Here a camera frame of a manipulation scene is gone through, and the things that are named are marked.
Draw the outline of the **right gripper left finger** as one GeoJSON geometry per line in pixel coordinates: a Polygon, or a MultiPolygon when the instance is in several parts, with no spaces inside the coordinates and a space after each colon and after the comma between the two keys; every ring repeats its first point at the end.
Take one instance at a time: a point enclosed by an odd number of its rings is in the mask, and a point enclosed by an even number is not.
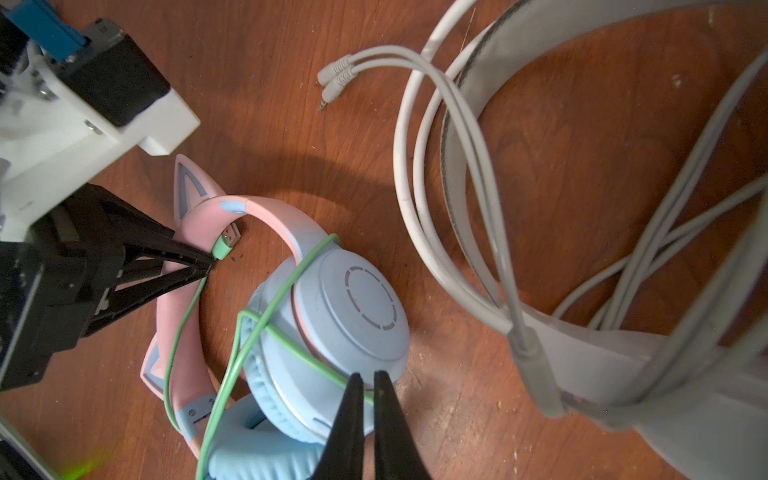
{"type": "Polygon", "coordinates": [[[364,384],[353,374],[345,388],[312,480],[361,479],[364,460],[364,384]]]}

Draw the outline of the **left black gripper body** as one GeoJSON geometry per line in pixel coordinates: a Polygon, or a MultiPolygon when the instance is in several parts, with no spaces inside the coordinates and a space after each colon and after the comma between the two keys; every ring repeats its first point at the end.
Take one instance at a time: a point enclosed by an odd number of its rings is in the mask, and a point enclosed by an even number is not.
{"type": "Polygon", "coordinates": [[[112,288],[125,248],[107,206],[88,184],[38,219],[20,242],[1,244],[1,388],[32,385],[52,356],[85,336],[112,288]]]}

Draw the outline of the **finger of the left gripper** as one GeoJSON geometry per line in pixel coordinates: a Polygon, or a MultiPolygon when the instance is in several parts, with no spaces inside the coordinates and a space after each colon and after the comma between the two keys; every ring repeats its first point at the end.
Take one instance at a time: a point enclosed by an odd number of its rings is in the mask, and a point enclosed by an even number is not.
{"type": "Polygon", "coordinates": [[[175,232],[144,214],[109,191],[99,191],[98,201],[111,225],[111,231],[123,244],[126,258],[140,256],[211,270],[215,259],[196,247],[175,240],[175,232]]]}
{"type": "Polygon", "coordinates": [[[83,335],[91,336],[152,300],[202,280],[209,273],[210,268],[188,266],[120,290],[108,288],[99,297],[96,310],[83,329],[83,335]]]}

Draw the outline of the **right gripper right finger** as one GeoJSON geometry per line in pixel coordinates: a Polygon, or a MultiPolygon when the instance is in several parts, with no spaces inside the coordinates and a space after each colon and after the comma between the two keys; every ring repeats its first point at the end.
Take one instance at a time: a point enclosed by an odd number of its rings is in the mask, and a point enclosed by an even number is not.
{"type": "Polygon", "coordinates": [[[373,398],[375,478],[430,480],[386,371],[374,375],[373,398]]]}

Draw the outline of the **pink blue cat-ear headphones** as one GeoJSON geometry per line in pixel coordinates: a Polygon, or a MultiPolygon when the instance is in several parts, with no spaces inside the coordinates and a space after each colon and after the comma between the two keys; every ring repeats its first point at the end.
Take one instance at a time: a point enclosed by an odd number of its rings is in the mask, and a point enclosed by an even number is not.
{"type": "Polygon", "coordinates": [[[328,441],[350,376],[397,380],[410,334],[384,275],[282,201],[229,195],[186,156],[175,161],[175,239],[223,259],[237,221],[270,227],[290,256],[236,322],[220,384],[204,358],[201,282],[159,297],[142,380],[196,457],[200,479],[307,479],[328,441]]]}

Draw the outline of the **white headphones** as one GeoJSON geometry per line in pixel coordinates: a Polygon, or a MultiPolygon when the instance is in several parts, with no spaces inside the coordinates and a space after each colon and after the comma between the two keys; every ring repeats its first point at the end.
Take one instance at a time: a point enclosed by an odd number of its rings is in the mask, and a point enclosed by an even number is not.
{"type": "MultiPolygon", "coordinates": [[[[522,300],[549,313],[627,255],[708,117],[767,43],[767,5],[660,13],[535,60],[481,118],[522,300]]],[[[409,242],[394,270],[412,326],[405,416],[435,479],[674,479],[635,432],[548,420],[503,338],[469,317],[409,242]]]]}

